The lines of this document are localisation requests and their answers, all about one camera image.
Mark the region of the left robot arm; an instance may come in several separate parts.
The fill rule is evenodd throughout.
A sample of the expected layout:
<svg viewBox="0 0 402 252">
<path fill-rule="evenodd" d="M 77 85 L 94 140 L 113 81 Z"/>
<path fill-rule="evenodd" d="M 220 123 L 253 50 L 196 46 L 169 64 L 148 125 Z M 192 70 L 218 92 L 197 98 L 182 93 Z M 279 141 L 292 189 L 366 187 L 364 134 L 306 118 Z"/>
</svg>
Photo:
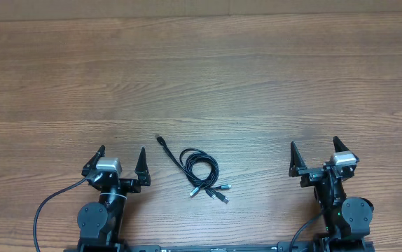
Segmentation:
<svg viewBox="0 0 402 252">
<path fill-rule="evenodd" d="M 120 160 L 105 156 L 105 146 L 100 146 L 83 166 L 81 174 L 99 191 L 99 199 L 87 203 L 78 212 L 78 251 L 131 251 L 127 242 L 120 238 L 120 228 L 127 194 L 140 193 L 143 186 L 151 184 L 144 148 L 134 172 L 136 178 L 122 178 Z"/>
</svg>

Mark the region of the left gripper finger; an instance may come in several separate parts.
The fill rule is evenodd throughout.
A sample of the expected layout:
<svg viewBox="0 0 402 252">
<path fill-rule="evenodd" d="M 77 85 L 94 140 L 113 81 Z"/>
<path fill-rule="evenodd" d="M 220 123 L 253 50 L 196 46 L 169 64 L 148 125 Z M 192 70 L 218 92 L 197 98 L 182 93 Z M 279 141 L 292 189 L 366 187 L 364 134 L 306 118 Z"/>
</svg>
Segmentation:
<svg viewBox="0 0 402 252">
<path fill-rule="evenodd" d="M 106 150 L 105 146 L 101 145 L 98 151 L 83 166 L 81 172 L 82 176 L 87 176 L 93 169 L 96 168 L 99 159 L 105 156 L 105 150 Z"/>
<path fill-rule="evenodd" d="M 141 152 L 139 154 L 134 172 L 137 175 L 137 180 L 139 181 L 141 186 L 151 185 L 151 176 L 148 170 L 148 165 L 146 161 L 146 149 L 144 147 L 141 148 Z"/>
</svg>

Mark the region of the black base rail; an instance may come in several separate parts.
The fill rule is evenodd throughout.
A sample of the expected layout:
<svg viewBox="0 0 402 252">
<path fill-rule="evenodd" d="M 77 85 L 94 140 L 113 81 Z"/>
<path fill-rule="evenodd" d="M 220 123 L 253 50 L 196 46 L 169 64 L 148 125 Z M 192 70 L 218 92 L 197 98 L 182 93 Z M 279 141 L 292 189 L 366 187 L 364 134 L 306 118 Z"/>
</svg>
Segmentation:
<svg viewBox="0 0 402 252">
<path fill-rule="evenodd" d="M 239 246 L 167 246 L 141 245 L 141 246 L 107 246 L 87 248 L 68 248 L 65 252 L 77 251 L 131 251 L 131 252 L 314 252 L 314 251 L 332 251 L 332 252 L 375 252 L 373 242 L 358 244 L 356 242 L 336 242 L 331 243 L 328 248 L 320 248 L 313 241 L 296 241 L 292 249 L 289 248 L 289 241 L 280 241 L 272 245 L 239 245 Z"/>
</svg>

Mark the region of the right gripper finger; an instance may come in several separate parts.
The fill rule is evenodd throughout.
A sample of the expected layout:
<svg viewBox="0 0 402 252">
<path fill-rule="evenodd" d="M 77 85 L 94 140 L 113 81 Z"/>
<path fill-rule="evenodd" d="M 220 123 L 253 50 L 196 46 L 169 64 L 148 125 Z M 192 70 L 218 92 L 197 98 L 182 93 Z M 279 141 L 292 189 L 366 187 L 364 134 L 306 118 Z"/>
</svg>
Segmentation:
<svg viewBox="0 0 402 252">
<path fill-rule="evenodd" d="M 348 147 L 346 147 L 338 136 L 333 137 L 333 145 L 336 153 L 349 151 Z"/>
<path fill-rule="evenodd" d="M 294 141 L 291 142 L 290 151 L 291 151 L 291 161 L 289 166 L 289 176 L 290 177 L 301 176 L 304 173 L 304 170 L 307 169 L 307 166 L 304 163 L 304 160 L 300 155 L 299 150 Z"/>
</svg>

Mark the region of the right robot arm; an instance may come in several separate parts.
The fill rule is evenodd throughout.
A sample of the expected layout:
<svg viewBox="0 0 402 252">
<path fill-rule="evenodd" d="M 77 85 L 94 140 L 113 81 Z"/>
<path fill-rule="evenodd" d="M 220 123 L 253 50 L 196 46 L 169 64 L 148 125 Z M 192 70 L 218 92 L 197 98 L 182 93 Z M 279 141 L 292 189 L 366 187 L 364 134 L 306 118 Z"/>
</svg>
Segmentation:
<svg viewBox="0 0 402 252">
<path fill-rule="evenodd" d="M 297 145 L 291 142 L 290 177 L 299 177 L 302 188 L 313 187 L 320 212 L 303 224 L 289 242 L 289 251 L 374 251 L 370 222 L 374 206 L 362 197 L 348 197 L 342 182 L 354 176 L 359 158 L 337 137 L 333 137 L 335 152 L 321 167 L 309 168 Z M 325 233 L 316 234 L 312 241 L 300 242 L 303 230 L 319 218 L 324 219 Z"/>
</svg>

